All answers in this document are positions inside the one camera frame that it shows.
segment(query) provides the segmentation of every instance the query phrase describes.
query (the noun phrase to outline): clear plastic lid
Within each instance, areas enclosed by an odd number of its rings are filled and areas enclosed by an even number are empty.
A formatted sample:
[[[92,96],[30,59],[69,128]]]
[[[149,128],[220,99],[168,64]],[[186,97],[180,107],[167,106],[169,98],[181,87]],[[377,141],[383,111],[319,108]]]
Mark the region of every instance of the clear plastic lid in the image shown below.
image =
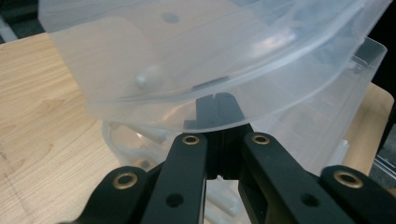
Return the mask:
[[[39,18],[99,119],[206,132],[334,80],[389,0],[41,0]]]

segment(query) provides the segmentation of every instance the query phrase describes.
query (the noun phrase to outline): light wood tabletop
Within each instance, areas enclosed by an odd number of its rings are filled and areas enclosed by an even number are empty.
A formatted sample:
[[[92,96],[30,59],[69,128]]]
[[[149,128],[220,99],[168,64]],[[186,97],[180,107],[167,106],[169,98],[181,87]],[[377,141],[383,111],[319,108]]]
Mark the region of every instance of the light wood tabletop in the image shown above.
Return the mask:
[[[368,174],[393,105],[371,85],[345,164]],[[0,223],[74,220],[119,163],[46,34],[0,45]]]

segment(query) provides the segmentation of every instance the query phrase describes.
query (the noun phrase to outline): black floor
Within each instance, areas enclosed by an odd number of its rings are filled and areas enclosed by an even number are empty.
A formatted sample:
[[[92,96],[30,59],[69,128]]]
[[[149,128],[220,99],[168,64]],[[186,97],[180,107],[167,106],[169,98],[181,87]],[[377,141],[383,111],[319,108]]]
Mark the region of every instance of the black floor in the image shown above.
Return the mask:
[[[396,96],[396,83],[392,82],[391,75],[396,74],[393,64],[396,48],[396,29],[392,26],[392,17],[395,14],[395,4],[392,4],[386,14],[379,21],[370,37],[384,44],[388,54],[381,64],[373,82]],[[37,19],[37,0],[0,0],[0,15],[7,21],[18,38],[37,35],[44,32]],[[384,146],[379,150],[370,177],[386,188],[396,188],[396,128],[389,125],[390,134]]]

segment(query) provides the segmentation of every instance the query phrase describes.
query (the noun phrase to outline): wooden table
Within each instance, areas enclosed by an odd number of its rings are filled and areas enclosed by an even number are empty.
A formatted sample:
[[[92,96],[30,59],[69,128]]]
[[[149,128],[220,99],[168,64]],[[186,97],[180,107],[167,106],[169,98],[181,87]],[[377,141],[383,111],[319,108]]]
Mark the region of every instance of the wooden table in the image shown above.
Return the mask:
[[[347,135],[347,165],[368,174],[392,104],[370,86]],[[78,217],[119,164],[47,35],[0,45],[0,108],[0,223]]]

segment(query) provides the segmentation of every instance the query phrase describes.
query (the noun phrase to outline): plastic container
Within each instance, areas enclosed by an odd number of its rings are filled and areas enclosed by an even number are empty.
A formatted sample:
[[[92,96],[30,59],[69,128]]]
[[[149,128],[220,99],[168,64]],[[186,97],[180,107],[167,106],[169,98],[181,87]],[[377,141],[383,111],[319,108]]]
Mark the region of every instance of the plastic container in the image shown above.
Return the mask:
[[[270,118],[322,91],[388,4],[41,0],[39,18],[94,116],[194,133]],[[185,125],[197,99],[220,92],[235,97],[242,119]]]
[[[364,92],[386,49],[367,38],[330,85],[299,104],[252,122],[269,133],[306,170],[319,175],[324,166],[341,164],[347,151],[343,140]],[[136,132],[112,121],[103,123],[105,141],[122,165],[150,170],[165,160],[178,133],[146,129]],[[236,181],[207,181],[205,219],[210,223],[250,223]]]

